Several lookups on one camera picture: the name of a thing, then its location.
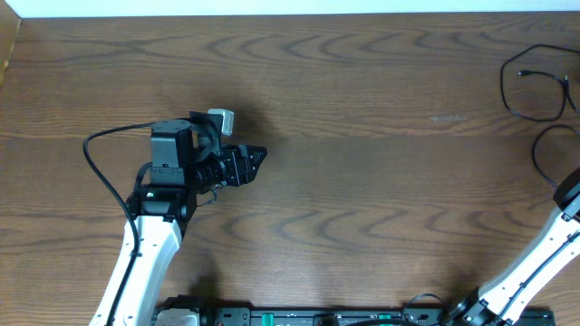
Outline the black usb cable thick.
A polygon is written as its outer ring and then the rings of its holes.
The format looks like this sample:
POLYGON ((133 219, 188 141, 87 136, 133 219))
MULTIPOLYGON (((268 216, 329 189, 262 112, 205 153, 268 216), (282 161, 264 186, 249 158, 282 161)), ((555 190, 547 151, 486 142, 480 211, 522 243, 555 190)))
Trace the black usb cable thick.
POLYGON ((566 109, 579 112, 579 51, 535 44, 499 68, 500 99, 513 115, 554 122, 566 109))

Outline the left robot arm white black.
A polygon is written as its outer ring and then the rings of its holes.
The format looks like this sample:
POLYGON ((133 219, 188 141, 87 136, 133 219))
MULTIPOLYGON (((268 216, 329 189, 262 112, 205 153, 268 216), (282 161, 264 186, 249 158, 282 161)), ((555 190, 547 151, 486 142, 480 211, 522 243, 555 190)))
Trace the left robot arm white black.
POLYGON ((149 123, 151 160, 140 167, 120 204, 127 222, 121 251, 93 325, 149 325, 165 274, 180 249, 198 196, 252 182, 267 150, 225 144, 225 114, 193 112, 149 123))

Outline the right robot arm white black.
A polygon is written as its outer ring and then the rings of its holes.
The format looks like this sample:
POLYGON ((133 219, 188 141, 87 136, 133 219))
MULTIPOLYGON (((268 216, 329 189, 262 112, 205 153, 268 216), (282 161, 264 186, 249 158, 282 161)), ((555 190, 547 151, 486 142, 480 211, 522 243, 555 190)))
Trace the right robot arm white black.
POLYGON ((513 325, 529 302, 579 255, 579 171, 556 189, 545 225, 512 264, 460 300, 444 325, 513 325))

